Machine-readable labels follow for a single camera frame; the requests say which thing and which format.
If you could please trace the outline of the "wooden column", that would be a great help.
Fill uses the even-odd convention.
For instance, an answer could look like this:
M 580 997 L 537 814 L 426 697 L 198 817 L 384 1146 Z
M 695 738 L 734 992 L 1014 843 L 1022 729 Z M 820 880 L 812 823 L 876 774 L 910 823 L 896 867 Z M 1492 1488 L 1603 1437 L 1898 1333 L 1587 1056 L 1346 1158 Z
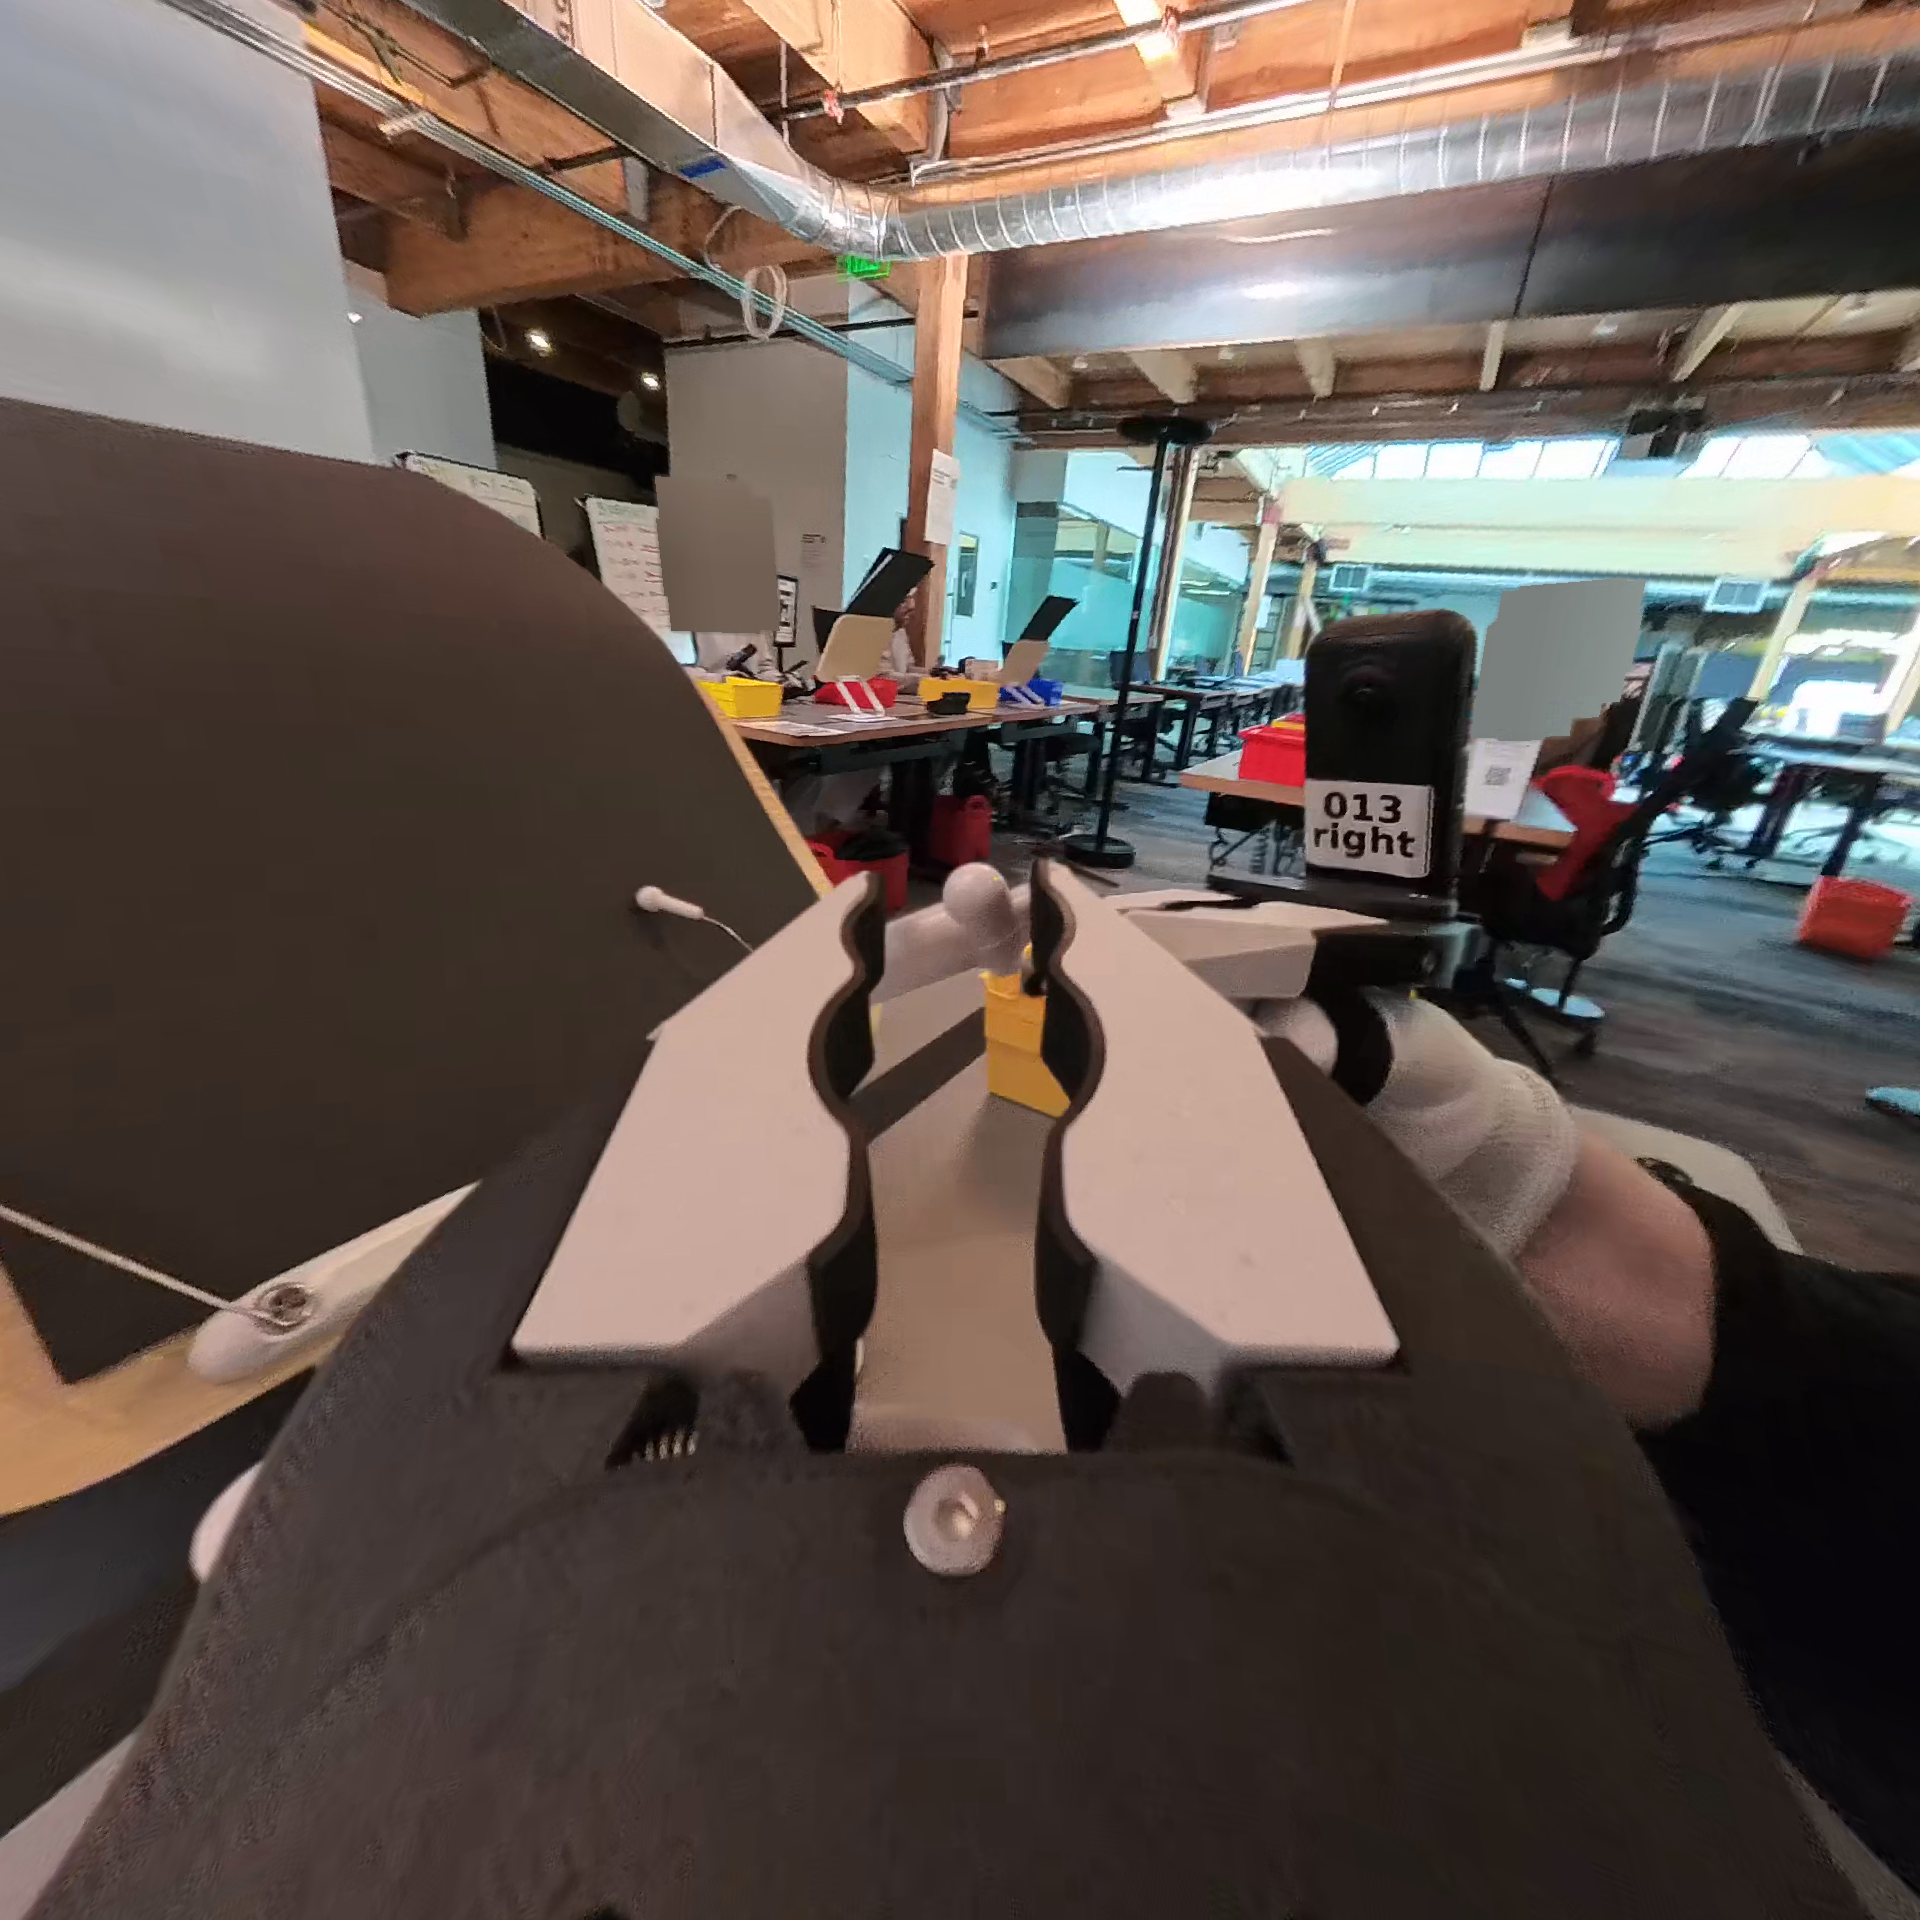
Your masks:
M 907 546 L 929 576 L 905 623 L 920 667 L 944 650 L 947 571 L 953 542 L 958 462 L 953 435 L 963 387 L 970 263 L 935 256 L 914 271 L 914 369 L 910 382 Z

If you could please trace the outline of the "rectangular metal air duct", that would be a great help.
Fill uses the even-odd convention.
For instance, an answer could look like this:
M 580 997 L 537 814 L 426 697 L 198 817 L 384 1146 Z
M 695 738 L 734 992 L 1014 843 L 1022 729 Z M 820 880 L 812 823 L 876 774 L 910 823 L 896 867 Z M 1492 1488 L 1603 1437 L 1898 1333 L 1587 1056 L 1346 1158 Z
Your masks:
M 664 176 L 793 233 L 832 225 L 832 181 L 795 157 L 731 77 L 640 3 L 415 3 L 508 79 Z

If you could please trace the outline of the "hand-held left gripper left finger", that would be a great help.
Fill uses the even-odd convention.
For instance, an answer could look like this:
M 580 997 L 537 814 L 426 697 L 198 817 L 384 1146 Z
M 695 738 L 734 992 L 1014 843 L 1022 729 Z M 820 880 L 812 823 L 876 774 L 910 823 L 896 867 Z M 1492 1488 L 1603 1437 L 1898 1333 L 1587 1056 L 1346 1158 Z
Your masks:
M 689 1385 L 754 1376 L 802 1439 L 842 1451 L 879 1298 L 874 875 L 840 883 L 662 1022 L 512 1357 L 633 1363 Z

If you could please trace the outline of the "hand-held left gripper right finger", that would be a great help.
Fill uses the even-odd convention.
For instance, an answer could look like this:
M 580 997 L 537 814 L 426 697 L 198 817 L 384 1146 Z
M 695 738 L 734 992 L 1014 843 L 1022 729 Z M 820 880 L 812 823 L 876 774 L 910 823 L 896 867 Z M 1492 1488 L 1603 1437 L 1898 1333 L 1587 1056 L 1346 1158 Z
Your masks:
M 1035 1302 L 1063 1441 L 1174 1376 L 1219 1409 L 1271 1370 L 1376 1371 L 1402 1344 L 1248 1003 L 1220 999 L 1060 863 L 1031 875 L 1048 1139 Z

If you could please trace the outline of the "black floor lamp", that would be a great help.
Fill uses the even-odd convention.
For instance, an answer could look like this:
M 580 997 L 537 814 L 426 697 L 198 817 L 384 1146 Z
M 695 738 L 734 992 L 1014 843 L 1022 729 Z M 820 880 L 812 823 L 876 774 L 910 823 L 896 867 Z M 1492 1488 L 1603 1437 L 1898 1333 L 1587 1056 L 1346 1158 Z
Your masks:
M 1096 826 L 1070 832 L 1063 856 L 1083 874 L 1122 874 L 1136 864 L 1136 850 L 1114 832 L 1119 805 L 1121 759 L 1134 706 L 1136 657 L 1145 616 L 1145 597 L 1152 584 L 1156 550 L 1162 539 L 1162 495 L 1176 453 L 1193 453 L 1211 439 L 1211 426 L 1180 414 L 1130 416 L 1121 422 L 1121 438 L 1139 449 L 1152 449 L 1148 478 L 1143 537 L 1136 560 L 1136 586 L 1121 653 L 1121 677 L 1115 704 L 1107 722 L 1107 751 L 1099 765 Z

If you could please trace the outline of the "long wooden work table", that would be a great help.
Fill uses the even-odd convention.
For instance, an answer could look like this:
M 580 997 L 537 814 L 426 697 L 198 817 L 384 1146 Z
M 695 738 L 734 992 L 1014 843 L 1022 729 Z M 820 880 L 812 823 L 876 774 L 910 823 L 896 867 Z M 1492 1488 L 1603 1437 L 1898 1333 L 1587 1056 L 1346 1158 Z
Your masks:
M 1096 722 L 1111 704 L 1065 697 L 1057 706 L 978 709 L 929 715 L 922 706 L 896 706 L 863 721 L 851 709 L 801 704 L 772 718 L 721 715 L 776 779 L 848 778 L 886 779 L 887 826 L 910 847 L 927 842 L 929 810 L 943 770 L 975 745 L 1019 751 L 1034 741 L 1065 737 L 1081 752 Z

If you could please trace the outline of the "orange floor basket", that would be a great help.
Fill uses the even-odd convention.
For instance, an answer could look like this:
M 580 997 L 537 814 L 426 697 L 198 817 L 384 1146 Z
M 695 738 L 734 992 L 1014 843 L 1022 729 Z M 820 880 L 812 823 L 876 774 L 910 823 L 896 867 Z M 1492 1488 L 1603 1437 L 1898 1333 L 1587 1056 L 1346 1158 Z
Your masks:
M 1914 899 L 1876 880 L 1819 875 L 1809 888 L 1792 941 L 1858 963 L 1879 963 L 1905 938 Z

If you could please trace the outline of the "black and white book stand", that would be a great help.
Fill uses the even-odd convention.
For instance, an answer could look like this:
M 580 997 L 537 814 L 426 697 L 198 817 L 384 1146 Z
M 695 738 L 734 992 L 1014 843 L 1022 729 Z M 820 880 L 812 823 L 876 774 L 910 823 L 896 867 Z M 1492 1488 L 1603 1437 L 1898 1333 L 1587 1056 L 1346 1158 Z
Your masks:
M 272 1433 L 33 1917 L 848 1917 L 823 1459 L 512 1336 L 714 978 L 815 905 L 658 641 L 398 472 L 4 406 L 4 1205 L 206 1290 L 468 1189 Z

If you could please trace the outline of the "whiteboard with writing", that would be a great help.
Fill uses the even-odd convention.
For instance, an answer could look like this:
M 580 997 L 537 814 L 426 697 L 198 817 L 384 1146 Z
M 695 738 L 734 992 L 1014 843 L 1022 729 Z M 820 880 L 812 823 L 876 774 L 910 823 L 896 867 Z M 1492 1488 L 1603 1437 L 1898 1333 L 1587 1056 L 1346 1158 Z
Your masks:
M 478 464 L 454 462 L 444 456 L 422 451 L 406 451 L 395 458 L 395 466 L 433 478 L 446 489 L 487 506 L 535 539 L 544 537 L 540 491 L 526 478 L 511 472 L 499 472 Z
M 666 576 L 658 542 L 658 509 L 609 497 L 585 497 L 598 579 L 612 597 L 655 634 L 671 637 L 672 616 L 666 602 Z

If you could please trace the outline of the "round silver air duct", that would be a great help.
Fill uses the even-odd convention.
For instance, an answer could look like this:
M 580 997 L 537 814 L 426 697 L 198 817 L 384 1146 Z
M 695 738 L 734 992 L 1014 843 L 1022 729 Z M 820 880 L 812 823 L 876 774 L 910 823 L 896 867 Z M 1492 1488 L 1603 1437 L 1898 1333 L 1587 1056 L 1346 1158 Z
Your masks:
M 980 256 L 1915 130 L 1915 120 L 1915 46 L 1883 55 L 1806 55 L 1711 79 L 1593 88 L 1566 102 L 1428 128 L 1399 125 L 1328 147 L 1183 161 L 1130 176 L 960 202 L 907 206 L 876 198 L 860 208 L 847 191 L 795 213 L 788 231 L 834 256 Z

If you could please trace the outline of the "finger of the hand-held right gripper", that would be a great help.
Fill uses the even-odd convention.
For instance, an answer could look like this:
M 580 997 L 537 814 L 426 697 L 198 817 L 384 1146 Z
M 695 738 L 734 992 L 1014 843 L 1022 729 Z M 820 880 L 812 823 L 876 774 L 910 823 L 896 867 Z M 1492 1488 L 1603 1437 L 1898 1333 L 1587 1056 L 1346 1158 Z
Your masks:
M 1319 941 L 1354 930 L 1352 911 L 1185 888 L 1126 895 L 1121 913 L 1220 999 L 1240 1003 L 1304 997 Z

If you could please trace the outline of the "person's right hand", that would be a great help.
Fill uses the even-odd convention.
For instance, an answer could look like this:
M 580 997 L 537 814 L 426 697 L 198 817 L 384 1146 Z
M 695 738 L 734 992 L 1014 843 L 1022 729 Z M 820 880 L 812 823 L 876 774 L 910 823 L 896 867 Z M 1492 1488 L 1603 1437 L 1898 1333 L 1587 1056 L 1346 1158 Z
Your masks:
M 1579 1134 L 1562 1095 L 1426 999 L 1323 990 L 1255 999 L 1246 1016 L 1348 1094 L 1505 1258 L 1518 1258 L 1568 1195 Z

